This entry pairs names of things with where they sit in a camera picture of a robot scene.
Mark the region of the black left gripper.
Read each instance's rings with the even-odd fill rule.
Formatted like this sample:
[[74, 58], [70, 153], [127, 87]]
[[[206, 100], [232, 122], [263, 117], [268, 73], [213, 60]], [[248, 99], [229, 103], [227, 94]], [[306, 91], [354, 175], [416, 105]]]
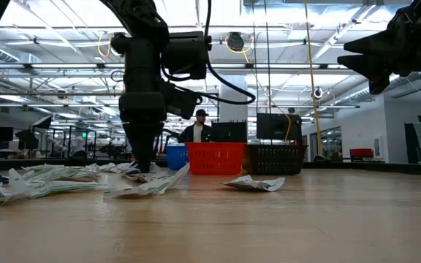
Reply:
[[161, 93], [126, 93], [118, 100], [121, 120], [141, 172], [150, 172], [153, 142], [161, 134], [166, 105]]

